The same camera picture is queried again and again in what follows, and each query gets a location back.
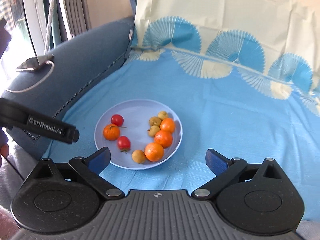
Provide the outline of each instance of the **orange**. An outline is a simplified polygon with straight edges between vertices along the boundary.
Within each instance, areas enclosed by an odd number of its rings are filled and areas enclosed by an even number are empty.
[[[120,136],[120,129],[115,124],[108,124],[103,129],[103,136],[109,141],[115,141]]]
[[[172,144],[172,141],[172,135],[167,131],[161,130],[155,135],[155,143],[161,144],[164,149],[168,148]]]
[[[170,117],[163,119],[160,125],[160,129],[163,131],[168,131],[169,133],[173,133],[176,128],[176,124],[174,120]]]
[[[149,161],[157,162],[163,157],[164,149],[158,143],[149,143],[144,149],[144,154]]]

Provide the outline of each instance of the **wall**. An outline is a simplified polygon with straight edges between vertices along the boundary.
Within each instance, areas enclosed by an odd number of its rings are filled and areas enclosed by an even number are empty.
[[[92,28],[132,15],[129,0],[87,0]]]

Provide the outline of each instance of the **white cable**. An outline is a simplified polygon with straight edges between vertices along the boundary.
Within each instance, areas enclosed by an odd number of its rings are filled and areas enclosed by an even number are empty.
[[[46,54],[49,51],[49,48],[50,48],[51,23],[52,23],[52,18],[53,18],[53,9],[54,9],[54,0],[50,0],[50,2],[49,2],[48,24],[47,24],[47,33],[45,35],[44,54]]]
[[[35,88],[36,86],[40,85],[43,81],[45,81],[45,80],[52,74],[52,72],[53,72],[53,70],[54,70],[54,63],[53,63],[53,61],[47,60],[45,63],[46,63],[47,65],[51,64],[51,68],[50,68],[49,72],[48,72],[41,80],[39,80],[36,84],[34,84],[34,85],[32,85],[31,87],[28,87],[28,88],[26,88],[26,89],[19,90],[19,91],[13,91],[13,90],[6,89],[6,88],[5,88],[4,90],[6,90],[6,91],[8,91],[8,92],[11,92],[11,93],[23,93],[23,92],[27,92],[27,91]]]

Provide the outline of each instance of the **light purple plate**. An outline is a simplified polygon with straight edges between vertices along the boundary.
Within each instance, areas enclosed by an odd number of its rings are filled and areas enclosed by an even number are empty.
[[[146,160],[143,164],[135,163],[131,157],[132,152],[139,149],[144,151],[146,145],[154,141],[147,132],[150,128],[149,119],[157,116],[160,111],[166,111],[169,117],[175,121],[176,129],[172,134],[172,145],[164,149],[164,156],[158,162]],[[127,136],[131,141],[131,150],[128,153],[120,152],[116,141],[108,141],[103,136],[103,129],[111,123],[111,117],[114,114],[120,114],[124,118],[123,126],[127,128],[121,128],[120,136]],[[94,130],[94,142],[97,149],[108,147],[111,152],[111,163],[129,170],[145,170],[164,163],[177,151],[181,140],[182,125],[176,113],[164,104],[146,99],[129,100],[113,106],[100,117]]]

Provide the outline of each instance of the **red tomato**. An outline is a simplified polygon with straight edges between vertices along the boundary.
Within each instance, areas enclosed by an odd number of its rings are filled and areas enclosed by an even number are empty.
[[[111,123],[115,124],[118,127],[123,125],[123,121],[123,117],[119,114],[115,114],[111,117]]]
[[[120,136],[117,140],[117,145],[120,151],[127,152],[130,150],[131,142],[127,136]]]

